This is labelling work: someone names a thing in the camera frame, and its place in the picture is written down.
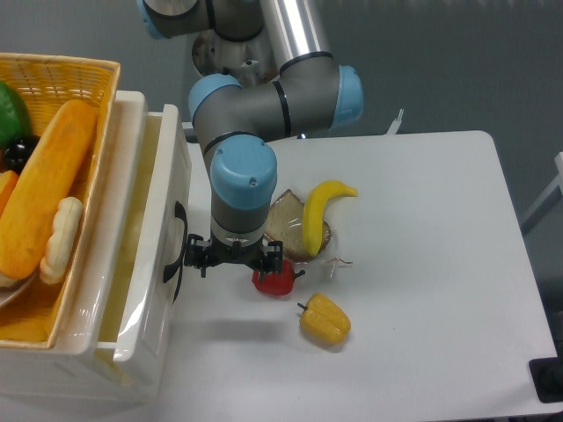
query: woven basket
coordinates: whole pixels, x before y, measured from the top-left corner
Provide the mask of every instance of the woven basket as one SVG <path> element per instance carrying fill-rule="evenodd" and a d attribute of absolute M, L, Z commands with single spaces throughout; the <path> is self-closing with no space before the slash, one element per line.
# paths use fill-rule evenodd
<path fill-rule="evenodd" d="M 0 54 L 0 80 L 16 90 L 26 103 L 34 134 L 42 135 L 55 113 L 70 99 L 82 99 L 98 113 L 96 134 L 69 193 L 83 202 L 84 213 L 64 281 L 48 286 L 36 280 L 17 299 L 0 309 L 0 347 L 51 348 L 55 345 L 79 282 L 92 232 L 92 207 L 99 195 L 99 175 L 107 161 L 104 160 L 106 133 L 119 75 L 120 64 L 116 62 Z"/>

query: baguette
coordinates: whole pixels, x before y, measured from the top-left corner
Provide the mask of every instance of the baguette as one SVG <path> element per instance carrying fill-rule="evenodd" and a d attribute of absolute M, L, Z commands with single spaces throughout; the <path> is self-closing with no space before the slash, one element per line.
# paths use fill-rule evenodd
<path fill-rule="evenodd" d="M 35 271 L 59 202 L 68 196 L 96 133 L 96 110 L 67 101 L 49 122 L 0 216 L 0 285 Z"/>

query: gray floor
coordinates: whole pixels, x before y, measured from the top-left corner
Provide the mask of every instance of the gray floor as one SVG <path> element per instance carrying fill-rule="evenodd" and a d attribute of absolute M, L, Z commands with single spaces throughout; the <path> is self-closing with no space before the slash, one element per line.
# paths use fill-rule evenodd
<path fill-rule="evenodd" d="M 563 150 L 563 2 L 318 1 L 337 60 L 356 67 L 366 112 L 317 135 L 379 135 L 399 108 L 405 133 L 484 130 L 496 141 L 521 215 L 556 174 Z M 180 107 L 197 80 L 194 36 L 152 40 L 134 0 L 2 0 L 0 51 L 122 63 L 120 88 L 151 110 Z M 526 240 L 548 314 L 563 310 L 563 206 Z"/>

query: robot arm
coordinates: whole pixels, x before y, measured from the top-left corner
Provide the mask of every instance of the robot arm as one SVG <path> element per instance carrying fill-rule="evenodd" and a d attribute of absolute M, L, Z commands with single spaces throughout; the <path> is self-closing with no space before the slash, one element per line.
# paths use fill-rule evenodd
<path fill-rule="evenodd" d="M 214 74 L 190 92 L 212 199 L 211 238 L 190 235 L 186 265 L 203 277 L 207 267 L 224 262 L 279 272 L 282 244 L 263 247 L 277 181 L 266 142 L 359 119 L 360 78 L 334 61 L 313 0 L 144 0 L 141 6 L 150 32 L 166 37 L 212 28 L 237 48 L 267 29 L 277 80 L 243 88 L 232 75 Z"/>

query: black drawer handle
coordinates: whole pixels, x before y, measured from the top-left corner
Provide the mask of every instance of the black drawer handle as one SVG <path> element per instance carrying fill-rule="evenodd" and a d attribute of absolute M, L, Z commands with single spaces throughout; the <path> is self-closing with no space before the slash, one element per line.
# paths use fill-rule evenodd
<path fill-rule="evenodd" d="M 178 283 L 176 284 L 176 291 L 174 292 L 174 302 L 178 297 L 179 288 L 182 285 L 182 274 L 184 272 L 184 265 L 182 261 L 184 260 L 184 254 L 186 253 L 186 242 L 187 242 L 187 214 L 184 206 L 177 200 L 174 206 L 174 215 L 184 222 L 184 236 L 182 237 L 182 247 L 179 252 L 178 259 L 176 259 L 171 264 L 165 266 L 165 276 L 164 283 L 167 283 L 174 277 L 174 274 L 179 270 Z"/>

